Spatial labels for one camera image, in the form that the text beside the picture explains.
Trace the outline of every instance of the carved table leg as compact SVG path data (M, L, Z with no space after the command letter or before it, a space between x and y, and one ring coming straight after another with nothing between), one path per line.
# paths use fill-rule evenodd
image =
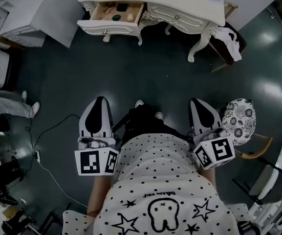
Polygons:
M141 36L141 35L138 35L137 38L138 38L138 40L139 40L139 42L138 42L137 44L138 44L139 46L141 46L142 43L143 43L142 36Z
M208 45L211 35L215 33L217 28L218 26L212 22L207 24L205 29L200 34L200 40L191 48L189 52L188 61L190 63L194 62L194 54Z
M105 37L103 38L103 41L105 43L108 43L110 41L110 35L105 35Z
M172 25L169 23L169 24L167 25L167 27L165 28L165 33L166 33L167 36L170 35L169 30L170 30L171 27L172 27Z

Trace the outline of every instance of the floral cushion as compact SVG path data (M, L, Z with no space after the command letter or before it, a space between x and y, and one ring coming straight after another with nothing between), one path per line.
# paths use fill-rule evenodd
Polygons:
M232 136L233 145L245 144L251 139L256 127L256 114L252 103L244 98L229 103L222 125L228 135Z

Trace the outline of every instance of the white marker cube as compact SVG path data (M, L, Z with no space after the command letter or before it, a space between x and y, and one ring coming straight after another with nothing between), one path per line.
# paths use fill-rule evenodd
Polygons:
M235 158L233 142L230 136L202 141L193 153L198 157L201 166L205 170L224 165Z
M110 147L75 151L80 176L111 176L115 172L119 151Z

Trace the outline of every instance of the open drawer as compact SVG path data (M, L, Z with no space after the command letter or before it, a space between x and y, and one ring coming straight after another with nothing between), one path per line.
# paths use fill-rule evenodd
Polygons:
M127 3L126 11L117 11L117 6ZM90 20L79 20L77 24L90 35L125 34L139 35L138 23L143 13L144 3L140 2L100 2L94 10ZM128 21L128 15L133 15L133 20ZM112 18L120 15L118 21Z

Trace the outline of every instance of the dark floor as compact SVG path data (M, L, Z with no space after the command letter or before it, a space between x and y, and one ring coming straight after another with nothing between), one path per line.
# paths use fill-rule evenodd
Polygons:
M142 99L161 110L165 123L182 134L190 130L188 103L192 97L219 109L236 98L251 99L257 115L256 133L273 136L265 158L275 162L282 146L282 26L263 11L241 31L248 43L243 60L232 67L210 73L210 60L216 54L210 47L187 62L187 55L198 36L186 35L175 28L166 36L160 23L142 31L143 45L137 38L112 36L109 43L78 29L70 49L47 38L42 48L23 55L17 90L28 91L31 102L40 101L41 110L32 120L32 136L55 125L69 114L80 116L97 96L110 103L114 122L120 120ZM11 119L11 140L20 164L28 169L31 160L30 120ZM68 119L45 134L37 145L42 165L49 169L68 195L87 204L92 180L77 174L74 150L77 149L78 120ZM250 141L239 149L259 149ZM234 159L217 170L217 188L225 203L249 198L232 182L244 168L255 175L255 163ZM64 196L50 174L34 161L26 178L10 189L24 198L27 211L42 223L51 211L61 212L69 202L74 210L85 208Z

